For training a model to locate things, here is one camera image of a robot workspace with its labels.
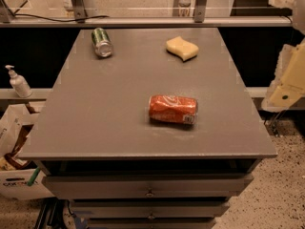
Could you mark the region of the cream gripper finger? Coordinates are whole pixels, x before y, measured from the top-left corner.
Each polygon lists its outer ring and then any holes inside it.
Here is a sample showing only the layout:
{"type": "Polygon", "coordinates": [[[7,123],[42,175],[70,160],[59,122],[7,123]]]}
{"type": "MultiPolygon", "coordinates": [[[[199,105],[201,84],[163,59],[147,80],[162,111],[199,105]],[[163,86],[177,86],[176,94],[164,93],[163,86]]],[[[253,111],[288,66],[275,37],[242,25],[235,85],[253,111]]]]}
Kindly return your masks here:
{"type": "Polygon", "coordinates": [[[305,43],[283,46],[274,75],[265,96],[265,110],[279,113],[305,95],[305,43]]]}

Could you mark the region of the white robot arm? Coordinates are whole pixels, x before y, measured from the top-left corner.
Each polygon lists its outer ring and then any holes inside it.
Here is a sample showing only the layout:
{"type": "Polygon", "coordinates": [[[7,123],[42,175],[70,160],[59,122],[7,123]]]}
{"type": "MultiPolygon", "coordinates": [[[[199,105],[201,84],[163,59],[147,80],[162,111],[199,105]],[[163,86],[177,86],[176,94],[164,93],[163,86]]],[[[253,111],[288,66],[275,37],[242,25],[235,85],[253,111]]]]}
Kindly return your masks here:
{"type": "MultiPolygon", "coordinates": [[[[269,0],[280,9],[291,9],[292,25],[305,34],[305,0],[269,0]]],[[[284,44],[279,53],[274,80],[261,103],[264,111],[279,113],[288,110],[305,95],[305,41],[296,46],[284,44]]]]}

